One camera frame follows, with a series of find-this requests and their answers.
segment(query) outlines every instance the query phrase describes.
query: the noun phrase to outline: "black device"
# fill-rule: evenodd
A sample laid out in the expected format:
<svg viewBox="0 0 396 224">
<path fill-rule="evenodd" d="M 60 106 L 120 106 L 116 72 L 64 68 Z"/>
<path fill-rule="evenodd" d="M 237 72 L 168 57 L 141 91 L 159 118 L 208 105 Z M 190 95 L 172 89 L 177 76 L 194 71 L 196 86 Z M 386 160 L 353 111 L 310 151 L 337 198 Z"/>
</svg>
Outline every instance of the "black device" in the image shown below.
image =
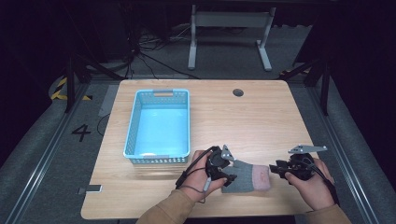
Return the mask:
<svg viewBox="0 0 396 224">
<path fill-rule="evenodd" d="M 311 154 L 308 153 L 323 150 L 327 150 L 327 148 L 299 145 L 289 150 L 289 153 L 293 154 L 290 156 L 289 161 L 276 161 L 276 165 L 270 165 L 270 170 L 272 173 L 279 174 L 280 178 L 283 179 L 286 179 L 286 172 L 290 172 L 301 180 L 309 180 L 312 175 L 314 175 L 314 173 L 317 173 L 318 175 L 320 175 L 320 177 L 323 178 L 323 182 L 329 189 L 329 192 L 332 195 L 332 199 L 334 200 L 334 202 L 339 205 L 340 203 L 338 200 L 335 186 L 315 165 L 314 159 L 312 158 Z"/>
<path fill-rule="evenodd" d="M 179 189 L 184 181 L 187 179 L 189 174 L 195 172 L 196 170 L 191 170 L 192 167 L 207 153 L 212 152 L 205 164 L 205 172 L 207 175 L 207 180 L 204 186 L 204 192 L 207 191 L 212 180 L 217 180 L 220 178 L 226 178 L 227 181 L 224 184 L 225 187 L 229 186 L 235 179 L 236 175 L 227 175 L 222 172 L 222 169 L 230 164 L 230 161 L 235 161 L 235 158 L 231 154 L 230 150 L 226 145 L 223 146 L 223 150 L 220 147 L 210 147 L 203 154 L 201 154 L 195 161 L 191 162 L 191 165 L 183 171 L 181 176 L 176 182 L 176 189 Z"/>
<path fill-rule="evenodd" d="M 227 178 L 224 183 L 224 187 L 227 187 L 236 179 L 236 175 L 227 175 L 222 172 L 222 169 L 230 165 L 230 159 L 234 161 L 233 155 L 225 145 L 223 150 L 220 147 L 212 147 L 211 150 L 212 154 L 210 154 L 205 165 L 207 177 L 210 177 L 211 180 Z"/>
<path fill-rule="evenodd" d="M 311 164 L 314 164 L 314 159 L 309 153 L 294 154 L 290 156 L 289 161 L 276 161 L 276 165 L 270 165 L 270 170 L 283 179 L 286 179 L 285 173 L 290 172 L 299 179 L 308 180 L 314 174 Z"/>
</svg>

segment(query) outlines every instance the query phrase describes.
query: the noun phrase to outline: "plastic basket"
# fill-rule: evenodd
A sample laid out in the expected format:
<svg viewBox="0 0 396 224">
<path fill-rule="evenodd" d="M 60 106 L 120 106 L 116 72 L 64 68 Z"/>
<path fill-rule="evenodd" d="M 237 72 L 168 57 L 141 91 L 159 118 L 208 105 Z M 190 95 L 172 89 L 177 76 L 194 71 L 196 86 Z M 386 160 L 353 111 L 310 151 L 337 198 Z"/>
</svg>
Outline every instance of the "plastic basket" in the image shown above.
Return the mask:
<svg viewBox="0 0 396 224">
<path fill-rule="evenodd" d="M 123 154 L 132 163 L 187 162 L 190 154 L 189 91 L 137 91 Z"/>
</svg>

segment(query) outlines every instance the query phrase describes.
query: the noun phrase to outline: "wooden table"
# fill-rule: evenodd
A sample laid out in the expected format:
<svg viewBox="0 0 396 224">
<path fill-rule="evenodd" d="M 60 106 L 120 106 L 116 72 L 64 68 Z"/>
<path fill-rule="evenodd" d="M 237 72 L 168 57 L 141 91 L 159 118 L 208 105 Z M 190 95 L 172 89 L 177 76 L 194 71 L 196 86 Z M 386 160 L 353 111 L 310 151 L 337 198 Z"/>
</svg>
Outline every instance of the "wooden table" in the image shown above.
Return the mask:
<svg viewBox="0 0 396 224">
<path fill-rule="evenodd" d="M 134 103 L 140 89 L 188 89 L 191 94 L 191 154 L 187 164 L 136 165 L 123 157 Z M 244 92 L 233 95 L 234 89 Z M 137 218 L 166 198 L 195 150 L 227 144 L 233 155 L 252 164 L 288 160 L 288 150 L 312 145 L 288 84 L 278 80 L 125 80 L 120 84 L 92 173 L 100 193 L 86 195 L 86 219 Z M 295 187 L 270 173 L 266 192 L 222 194 L 216 190 L 190 217 L 281 216 L 310 208 Z"/>
</svg>

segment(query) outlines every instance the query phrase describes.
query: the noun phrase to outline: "number 4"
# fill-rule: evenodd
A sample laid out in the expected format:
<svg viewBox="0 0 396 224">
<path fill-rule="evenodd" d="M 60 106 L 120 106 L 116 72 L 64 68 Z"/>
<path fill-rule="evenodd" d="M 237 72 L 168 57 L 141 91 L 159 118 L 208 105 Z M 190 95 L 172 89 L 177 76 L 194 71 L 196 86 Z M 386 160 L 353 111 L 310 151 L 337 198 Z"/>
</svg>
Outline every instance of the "number 4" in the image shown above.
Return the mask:
<svg viewBox="0 0 396 224">
<path fill-rule="evenodd" d="M 75 129 L 72 132 L 72 134 L 81 134 L 81 137 L 79 138 L 79 142 L 82 142 L 82 140 L 84 139 L 84 135 L 91 133 L 91 132 L 87 132 L 87 129 L 88 129 L 88 125 L 83 124 L 83 125 L 81 125 L 81 127 Z"/>
</svg>

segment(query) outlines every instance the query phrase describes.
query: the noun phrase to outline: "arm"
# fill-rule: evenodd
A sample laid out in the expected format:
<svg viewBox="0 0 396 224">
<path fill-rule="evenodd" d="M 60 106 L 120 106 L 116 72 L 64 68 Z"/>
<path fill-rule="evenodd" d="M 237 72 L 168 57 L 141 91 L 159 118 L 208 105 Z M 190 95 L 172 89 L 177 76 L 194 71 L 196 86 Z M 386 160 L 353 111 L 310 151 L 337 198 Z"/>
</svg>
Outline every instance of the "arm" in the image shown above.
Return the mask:
<svg viewBox="0 0 396 224">
<path fill-rule="evenodd" d="M 192 160 L 195 161 L 202 153 L 201 150 L 195 151 Z M 181 224 L 187 219 L 195 203 L 200 202 L 214 190 L 221 188 L 224 185 L 224 179 L 212 181 L 207 192 L 202 192 L 207 180 L 205 163 L 209 155 L 203 156 L 192 167 L 180 189 L 172 190 L 168 198 L 151 207 L 136 223 Z"/>
<path fill-rule="evenodd" d="M 326 164 L 319 159 L 314 160 L 315 165 L 320 169 L 320 171 L 322 171 L 326 178 L 330 179 L 332 183 L 334 183 Z M 295 188 L 297 188 L 297 190 L 299 190 L 304 201 L 314 210 L 313 212 L 305 214 L 308 223 L 351 223 L 341 208 L 334 203 L 329 189 L 318 174 L 314 174 L 306 181 L 297 178 L 291 173 L 286 173 L 285 177 Z"/>
</svg>

